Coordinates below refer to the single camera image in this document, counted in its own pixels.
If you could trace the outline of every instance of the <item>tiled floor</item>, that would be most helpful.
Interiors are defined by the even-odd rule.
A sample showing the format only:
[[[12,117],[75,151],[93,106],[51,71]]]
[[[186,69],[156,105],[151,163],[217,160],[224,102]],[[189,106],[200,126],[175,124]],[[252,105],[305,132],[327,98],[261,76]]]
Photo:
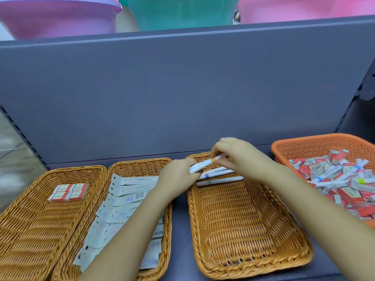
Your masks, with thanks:
[[[45,171],[0,113],[0,213]]]

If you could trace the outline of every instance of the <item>barcode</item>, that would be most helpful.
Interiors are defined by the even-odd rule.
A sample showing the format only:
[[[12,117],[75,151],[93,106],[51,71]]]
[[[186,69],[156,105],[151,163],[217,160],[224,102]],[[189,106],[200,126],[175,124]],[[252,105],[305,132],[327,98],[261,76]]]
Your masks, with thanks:
[[[135,194],[135,200],[143,199],[144,198],[144,191],[138,192]]]

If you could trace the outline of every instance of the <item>orange plastic basket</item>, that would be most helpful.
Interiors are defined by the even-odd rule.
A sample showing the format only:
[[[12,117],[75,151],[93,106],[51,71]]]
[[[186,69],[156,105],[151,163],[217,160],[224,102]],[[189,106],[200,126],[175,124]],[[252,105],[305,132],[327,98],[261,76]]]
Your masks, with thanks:
[[[210,153],[190,157],[200,162]],[[267,186],[248,179],[203,187],[194,183],[187,197],[194,256],[205,276],[251,277],[312,260],[307,234]]]
[[[76,280],[81,275],[79,266],[73,265],[73,261],[82,248],[83,242],[87,232],[95,219],[95,212],[105,200],[108,189],[110,187],[112,174],[118,174],[123,177],[132,176],[155,176],[159,175],[160,171],[166,164],[171,162],[169,158],[156,158],[137,161],[124,161],[112,165],[108,169],[106,179],[103,183],[100,197],[90,205],[87,212],[83,216],[77,230],[72,239],[64,250],[59,259],[53,273],[52,281],[62,280]],[[140,270],[138,274],[138,281],[156,281],[160,279],[168,267],[171,256],[171,239],[172,239],[172,203],[165,209],[164,213],[164,235],[162,239],[162,253],[159,258],[159,263],[156,268],[148,270]]]
[[[356,158],[367,159],[370,162],[365,168],[375,170],[375,145],[349,134],[333,133],[285,139],[276,141],[271,146],[275,161],[288,166],[302,178],[303,176],[293,168],[288,160],[324,156],[328,155],[332,149],[347,149],[349,150],[347,160],[355,162]]]
[[[45,280],[88,205],[97,200],[107,170],[102,165],[42,174],[0,215],[0,280]],[[58,184],[89,182],[84,200],[48,202]]]

